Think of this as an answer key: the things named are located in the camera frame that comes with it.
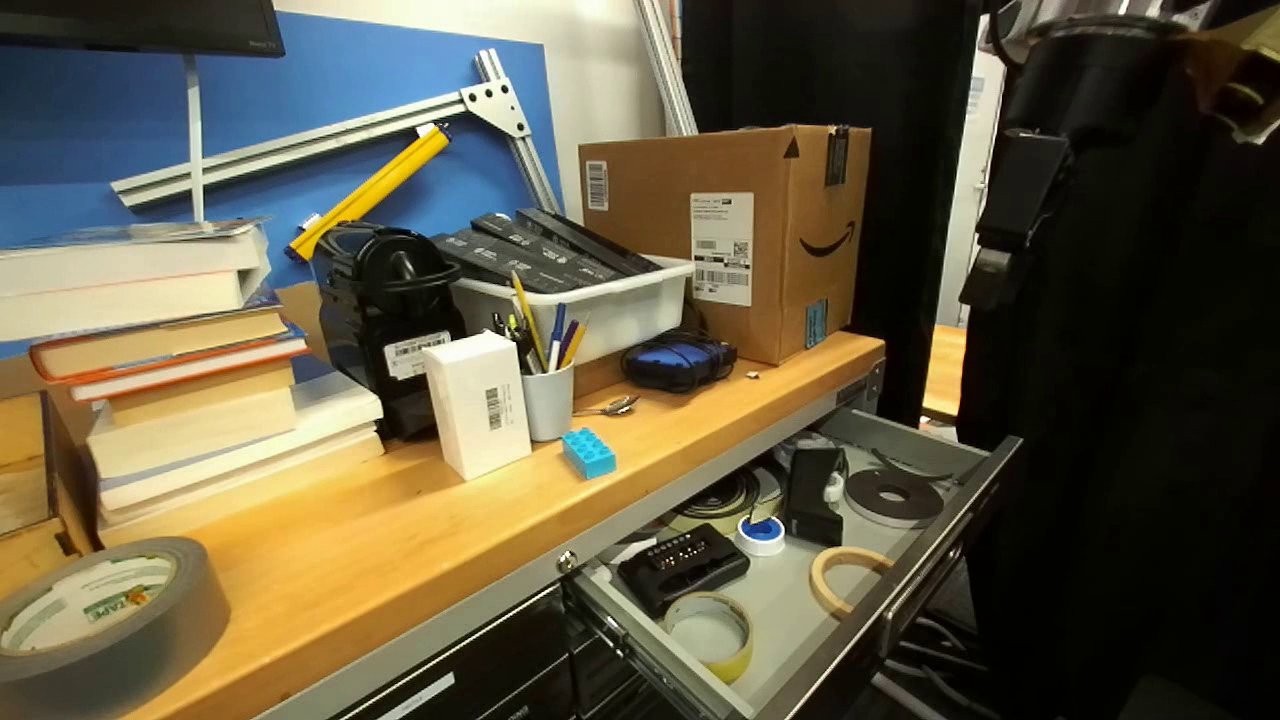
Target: storage bin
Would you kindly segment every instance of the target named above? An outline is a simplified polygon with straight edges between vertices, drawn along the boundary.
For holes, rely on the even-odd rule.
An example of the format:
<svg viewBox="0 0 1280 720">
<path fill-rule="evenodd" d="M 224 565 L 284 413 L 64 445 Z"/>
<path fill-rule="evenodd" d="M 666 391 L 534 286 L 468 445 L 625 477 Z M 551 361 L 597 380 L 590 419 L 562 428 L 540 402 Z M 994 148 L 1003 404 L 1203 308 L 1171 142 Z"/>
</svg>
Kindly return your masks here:
<svg viewBox="0 0 1280 720">
<path fill-rule="evenodd" d="M 625 278 L 575 293 L 526 293 L 526 306 L 543 332 L 554 323 L 554 306 L 566 308 L 566 322 L 586 329 L 575 365 L 625 354 L 680 323 L 685 287 L 693 259 L 653 255 L 658 270 L 644 278 Z M 491 329 L 491 322 L 512 313 L 506 286 L 454 279 L 450 300 L 464 313 L 468 332 Z"/>
</svg>

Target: cardboard box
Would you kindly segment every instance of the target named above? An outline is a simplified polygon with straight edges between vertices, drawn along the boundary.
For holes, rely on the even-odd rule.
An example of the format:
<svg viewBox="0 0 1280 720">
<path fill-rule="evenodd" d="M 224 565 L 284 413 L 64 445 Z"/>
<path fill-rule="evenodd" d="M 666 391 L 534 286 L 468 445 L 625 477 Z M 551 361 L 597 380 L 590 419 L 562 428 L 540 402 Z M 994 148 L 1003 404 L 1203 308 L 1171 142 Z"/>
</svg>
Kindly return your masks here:
<svg viewBox="0 0 1280 720">
<path fill-rule="evenodd" d="M 709 332 L 779 365 L 851 322 L 867 157 L 867 128 L 828 125 L 585 144 L 585 223 L 693 255 Z"/>
</svg>

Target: open drawer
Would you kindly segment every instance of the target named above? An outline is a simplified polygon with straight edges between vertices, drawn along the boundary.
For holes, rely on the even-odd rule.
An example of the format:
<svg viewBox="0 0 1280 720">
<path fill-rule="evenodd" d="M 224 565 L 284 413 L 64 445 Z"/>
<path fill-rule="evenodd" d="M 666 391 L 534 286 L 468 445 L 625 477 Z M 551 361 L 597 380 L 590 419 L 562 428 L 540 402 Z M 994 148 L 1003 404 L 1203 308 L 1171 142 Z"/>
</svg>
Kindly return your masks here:
<svg viewBox="0 0 1280 720">
<path fill-rule="evenodd" d="M 1020 447 L 1020 440 L 1003 440 L 994 453 L 974 453 L 851 409 L 832 413 L 812 432 L 839 445 L 849 461 L 842 477 L 886 461 L 912 477 L 932 477 L 932 490 L 942 495 L 939 514 L 921 525 L 885 525 L 842 491 L 828 495 L 828 510 L 842 522 L 842 544 L 893 559 L 885 571 L 851 565 L 818 571 L 851 604 L 849 617 L 832 617 L 812 591 L 808 571 L 825 553 L 818 544 L 786 535 L 782 553 L 753 556 L 742 575 L 715 589 L 715 595 L 742 607 L 753 636 L 753 660 L 729 684 L 695 660 L 689 641 L 674 641 L 635 604 L 614 565 L 601 556 L 570 582 L 613 645 L 649 663 L 653 678 L 693 705 L 693 718 L 796 718 L 842 660 L 885 658 L 960 559 L 962 533 L 980 522 Z"/>
</svg>

